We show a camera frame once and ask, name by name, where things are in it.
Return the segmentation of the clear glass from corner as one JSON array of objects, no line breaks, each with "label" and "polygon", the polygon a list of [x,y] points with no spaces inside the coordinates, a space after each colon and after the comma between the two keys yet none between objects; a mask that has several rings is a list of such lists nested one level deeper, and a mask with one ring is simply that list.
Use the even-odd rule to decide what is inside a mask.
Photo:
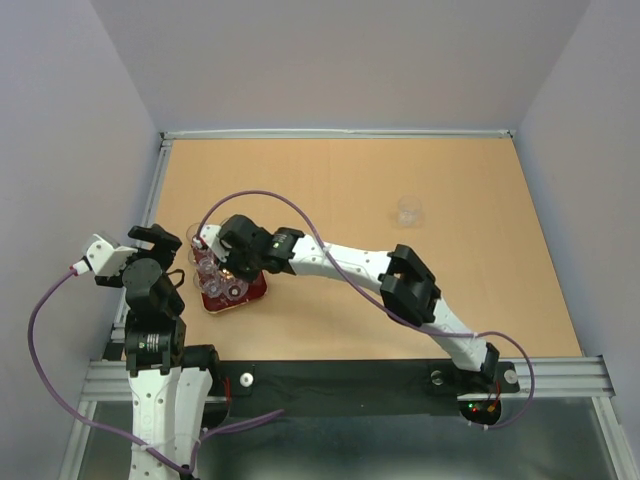
[{"label": "clear glass from corner", "polygon": [[200,225],[198,222],[190,225],[186,231],[186,239],[191,249],[202,251],[206,249],[206,244],[199,235]]}]

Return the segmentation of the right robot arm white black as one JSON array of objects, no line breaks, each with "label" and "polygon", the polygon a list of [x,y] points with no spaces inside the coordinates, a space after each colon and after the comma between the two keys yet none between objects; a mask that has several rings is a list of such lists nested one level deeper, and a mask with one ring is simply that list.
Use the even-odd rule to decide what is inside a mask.
[{"label": "right robot arm white black", "polygon": [[204,227],[201,238],[223,268],[249,283],[266,271],[341,280],[376,294],[392,320],[435,339],[466,387],[482,390],[495,381],[498,350],[456,316],[435,275],[406,245],[387,252],[321,243],[293,228],[271,233],[244,215]]}]

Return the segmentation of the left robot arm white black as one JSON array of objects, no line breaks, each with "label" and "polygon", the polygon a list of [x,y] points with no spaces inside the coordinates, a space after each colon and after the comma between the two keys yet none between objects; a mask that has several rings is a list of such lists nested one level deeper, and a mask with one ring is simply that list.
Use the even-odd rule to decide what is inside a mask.
[{"label": "left robot arm white black", "polygon": [[193,479],[208,394],[222,382],[211,345],[188,347],[185,304],[171,280],[181,247],[157,224],[134,226],[139,246],[105,234],[92,237],[86,258],[99,286],[121,288],[128,312],[125,369],[132,396],[132,479]]}]

